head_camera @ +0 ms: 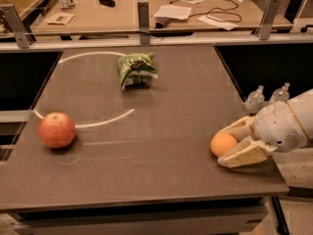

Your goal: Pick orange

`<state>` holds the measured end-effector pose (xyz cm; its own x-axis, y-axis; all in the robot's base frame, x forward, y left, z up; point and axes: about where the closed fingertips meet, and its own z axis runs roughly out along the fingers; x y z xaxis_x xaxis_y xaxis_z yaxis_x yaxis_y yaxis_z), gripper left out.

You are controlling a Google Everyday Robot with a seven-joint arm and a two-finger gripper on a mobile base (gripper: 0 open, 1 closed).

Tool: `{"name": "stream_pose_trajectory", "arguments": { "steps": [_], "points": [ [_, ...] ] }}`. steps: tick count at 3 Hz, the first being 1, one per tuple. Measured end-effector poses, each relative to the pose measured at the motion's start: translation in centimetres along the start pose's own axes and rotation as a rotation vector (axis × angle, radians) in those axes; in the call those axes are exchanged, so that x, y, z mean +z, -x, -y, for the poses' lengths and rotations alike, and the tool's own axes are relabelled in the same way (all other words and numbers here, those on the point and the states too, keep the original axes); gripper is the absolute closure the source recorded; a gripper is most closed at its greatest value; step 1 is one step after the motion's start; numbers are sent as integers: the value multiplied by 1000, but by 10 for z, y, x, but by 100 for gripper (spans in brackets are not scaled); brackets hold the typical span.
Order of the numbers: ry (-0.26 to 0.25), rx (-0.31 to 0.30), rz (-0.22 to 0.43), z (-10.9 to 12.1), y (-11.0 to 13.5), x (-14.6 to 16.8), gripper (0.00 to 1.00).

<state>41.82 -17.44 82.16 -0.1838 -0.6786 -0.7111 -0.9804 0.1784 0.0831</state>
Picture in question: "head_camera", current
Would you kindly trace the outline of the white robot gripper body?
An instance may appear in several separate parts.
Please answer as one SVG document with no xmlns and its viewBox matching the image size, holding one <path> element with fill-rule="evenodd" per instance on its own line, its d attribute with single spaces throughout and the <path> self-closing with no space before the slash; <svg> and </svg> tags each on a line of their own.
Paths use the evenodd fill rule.
<svg viewBox="0 0 313 235">
<path fill-rule="evenodd" d="M 255 116 L 252 128 L 257 137 L 280 152 L 308 143 L 308 104 L 299 100 L 278 101 Z"/>
</svg>

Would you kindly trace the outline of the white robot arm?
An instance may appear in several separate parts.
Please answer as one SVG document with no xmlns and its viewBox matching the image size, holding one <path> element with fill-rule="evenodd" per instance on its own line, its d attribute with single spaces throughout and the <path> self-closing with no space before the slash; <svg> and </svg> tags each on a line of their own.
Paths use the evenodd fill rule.
<svg viewBox="0 0 313 235">
<path fill-rule="evenodd" d="M 228 133 L 238 141 L 235 148 L 217 159 L 228 168 L 255 165 L 274 152 L 306 147 L 313 139 L 313 89 L 272 103 L 253 117 L 242 117 L 220 133 Z"/>
</svg>

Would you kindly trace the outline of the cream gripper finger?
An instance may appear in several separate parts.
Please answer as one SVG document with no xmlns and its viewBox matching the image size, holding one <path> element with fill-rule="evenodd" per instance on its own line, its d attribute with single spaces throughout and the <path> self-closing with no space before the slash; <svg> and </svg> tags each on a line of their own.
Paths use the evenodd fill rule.
<svg viewBox="0 0 313 235">
<path fill-rule="evenodd" d="M 238 142 L 244 140 L 246 137 L 251 137 L 253 140 L 257 139 L 257 136 L 252 128 L 254 117 L 241 117 L 230 125 L 219 130 L 219 133 L 228 133 L 232 135 Z"/>
<path fill-rule="evenodd" d="M 249 136 L 243 139 L 233 150 L 219 157 L 217 162 L 228 168 L 255 165 L 266 161 L 276 150 L 275 146 L 262 140 L 254 141 Z"/>
</svg>

